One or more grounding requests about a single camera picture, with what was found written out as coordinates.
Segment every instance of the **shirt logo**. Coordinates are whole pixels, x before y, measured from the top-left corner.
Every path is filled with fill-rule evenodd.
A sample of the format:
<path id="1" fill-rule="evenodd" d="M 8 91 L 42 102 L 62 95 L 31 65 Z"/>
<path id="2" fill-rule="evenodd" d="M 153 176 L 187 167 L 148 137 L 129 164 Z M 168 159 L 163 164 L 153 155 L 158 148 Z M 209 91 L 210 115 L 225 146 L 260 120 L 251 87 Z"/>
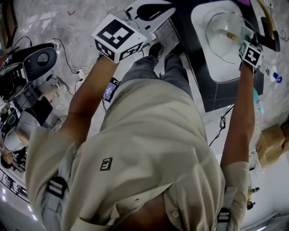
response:
<path id="1" fill-rule="evenodd" d="M 106 158 L 101 164 L 100 171 L 109 171 L 110 166 L 112 165 L 112 158 Z"/>

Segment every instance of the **shirt sleeve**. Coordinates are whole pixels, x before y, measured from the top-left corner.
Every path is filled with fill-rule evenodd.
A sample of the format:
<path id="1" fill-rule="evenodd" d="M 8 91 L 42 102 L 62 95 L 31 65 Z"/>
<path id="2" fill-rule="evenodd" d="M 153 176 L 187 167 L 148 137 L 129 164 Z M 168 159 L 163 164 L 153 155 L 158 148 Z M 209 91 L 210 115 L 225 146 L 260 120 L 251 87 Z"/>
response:
<path id="1" fill-rule="evenodd" d="M 231 205 L 231 220 L 228 225 L 229 231 L 238 231 L 241 228 L 246 209 L 248 196 L 249 163 L 236 162 L 223 169 L 226 187 L 237 189 Z"/>
<path id="2" fill-rule="evenodd" d="M 31 135 L 25 170 L 29 202 L 36 209 L 41 188 L 58 172 L 58 166 L 67 152 L 76 153 L 79 144 L 59 132 L 37 127 Z"/>

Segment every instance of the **black shoe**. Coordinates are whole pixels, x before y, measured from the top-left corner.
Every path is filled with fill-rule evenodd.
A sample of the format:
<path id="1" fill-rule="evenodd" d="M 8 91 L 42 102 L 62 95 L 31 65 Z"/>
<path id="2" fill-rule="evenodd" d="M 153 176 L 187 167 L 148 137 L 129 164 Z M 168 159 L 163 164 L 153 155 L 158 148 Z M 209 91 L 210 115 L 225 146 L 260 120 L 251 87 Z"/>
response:
<path id="1" fill-rule="evenodd" d="M 156 44 L 153 44 L 149 49 L 149 55 L 152 55 L 152 56 L 157 58 L 158 55 L 160 54 L 162 48 L 163 48 L 163 46 L 159 42 Z"/>
<path id="2" fill-rule="evenodd" d="M 178 42 L 169 54 L 176 54 L 177 56 L 180 56 L 183 52 L 184 47 L 180 42 Z"/>

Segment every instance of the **gray pants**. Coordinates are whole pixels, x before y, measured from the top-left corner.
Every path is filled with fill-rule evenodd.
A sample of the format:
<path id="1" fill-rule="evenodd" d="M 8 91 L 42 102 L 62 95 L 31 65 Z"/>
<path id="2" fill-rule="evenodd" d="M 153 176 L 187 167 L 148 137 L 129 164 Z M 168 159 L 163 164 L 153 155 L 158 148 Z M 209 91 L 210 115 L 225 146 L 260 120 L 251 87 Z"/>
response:
<path id="1" fill-rule="evenodd" d="M 154 67 L 157 64 L 158 59 L 153 56 L 146 56 L 137 60 L 123 77 L 121 85 L 133 79 L 159 79 L 184 90 L 193 99 L 188 76 L 179 56 L 175 54 L 166 56 L 164 61 L 165 74 L 159 78 L 154 72 Z"/>

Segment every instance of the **shoe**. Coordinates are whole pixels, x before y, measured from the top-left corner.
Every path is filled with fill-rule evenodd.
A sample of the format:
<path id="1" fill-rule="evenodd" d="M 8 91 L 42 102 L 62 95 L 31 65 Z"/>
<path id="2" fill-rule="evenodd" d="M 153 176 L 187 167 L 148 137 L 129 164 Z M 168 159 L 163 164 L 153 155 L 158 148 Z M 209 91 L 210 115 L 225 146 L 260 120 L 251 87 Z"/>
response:
<path id="1" fill-rule="evenodd" d="M 153 44 L 149 49 L 149 55 L 152 55 L 152 56 L 157 58 L 159 56 L 162 48 L 163 48 L 163 46 L 159 42 L 156 44 Z"/>
<path id="2" fill-rule="evenodd" d="M 174 48 L 171 50 L 170 54 L 176 54 L 177 56 L 180 56 L 184 52 L 184 47 L 181 43 L 175 44 Z"/>
<path id="3" fill-rule="evenodd" d="M 58 89 L 62 89 L 64 92 L 68 92 L 68 86 L 61 78 L 56 78 L 55 85 Z"/>

